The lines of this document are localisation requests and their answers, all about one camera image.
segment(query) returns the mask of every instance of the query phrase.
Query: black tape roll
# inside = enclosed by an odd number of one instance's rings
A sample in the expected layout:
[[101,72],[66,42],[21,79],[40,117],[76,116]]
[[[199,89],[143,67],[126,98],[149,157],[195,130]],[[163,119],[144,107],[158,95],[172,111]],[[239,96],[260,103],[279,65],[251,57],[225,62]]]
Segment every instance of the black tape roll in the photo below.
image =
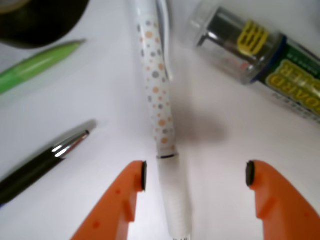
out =
[[65,36],[89,0],[0,0],[0,42],[39,48]]

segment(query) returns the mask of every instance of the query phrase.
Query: polka dot pattern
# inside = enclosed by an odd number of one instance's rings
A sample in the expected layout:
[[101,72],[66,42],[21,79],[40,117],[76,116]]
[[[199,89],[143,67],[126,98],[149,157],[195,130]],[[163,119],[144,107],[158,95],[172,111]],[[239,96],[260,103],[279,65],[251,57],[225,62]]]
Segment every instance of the polka dot pattern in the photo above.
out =
[[153,138],[159,157],[175,155],[176,137],[170,107],[169,84],[161,49],[161,38],[156,18],[145,17],[137,26],[144,66],[146,99],[154,127]]

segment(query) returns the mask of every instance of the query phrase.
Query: white table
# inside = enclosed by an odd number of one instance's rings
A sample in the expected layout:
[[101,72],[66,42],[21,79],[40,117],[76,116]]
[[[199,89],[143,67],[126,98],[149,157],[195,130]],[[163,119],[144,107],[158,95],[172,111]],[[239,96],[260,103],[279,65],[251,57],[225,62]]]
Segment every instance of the white table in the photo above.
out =
[[[316,0],[228,1],[320,55]],[[172,0],[176,36],[195,2]],[[92,0],[58,43],[88,42],[62,64],[0,96],[0,178],[60,134],[98,121],[66,161],[0,210],[1,240],[70,239],[134,160],[148,161],[148,176],[129,239],[170,239],[130,21],[127,0]],[[245,183],[252,159],[276,167],[320,213],[320,128],[216,70],[177,38],[171,97],[189,174],[194,239],[263,239],[254,192]],[[1,45],[0,70],[39,51]]]

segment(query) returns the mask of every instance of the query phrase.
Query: green pen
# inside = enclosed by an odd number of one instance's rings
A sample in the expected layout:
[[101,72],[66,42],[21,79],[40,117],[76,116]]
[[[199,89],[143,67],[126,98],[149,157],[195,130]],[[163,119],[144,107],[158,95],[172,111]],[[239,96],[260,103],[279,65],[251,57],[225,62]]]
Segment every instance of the green pen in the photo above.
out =
[[61,62],[78,49],[83,42],[84,40],[72,41],[56,46],[0,73],[0,94],[34,78],[53,65]]

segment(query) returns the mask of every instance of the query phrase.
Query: white rubber grip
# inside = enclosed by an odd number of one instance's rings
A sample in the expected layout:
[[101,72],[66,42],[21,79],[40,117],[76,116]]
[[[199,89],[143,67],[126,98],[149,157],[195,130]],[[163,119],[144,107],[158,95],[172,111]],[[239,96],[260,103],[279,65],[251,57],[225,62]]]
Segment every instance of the white rubber grip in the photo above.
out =
[[157,163],[169,234],[177,240],[189,239],[192,233],[192,208],[187,176],[180,158],[158,158]]

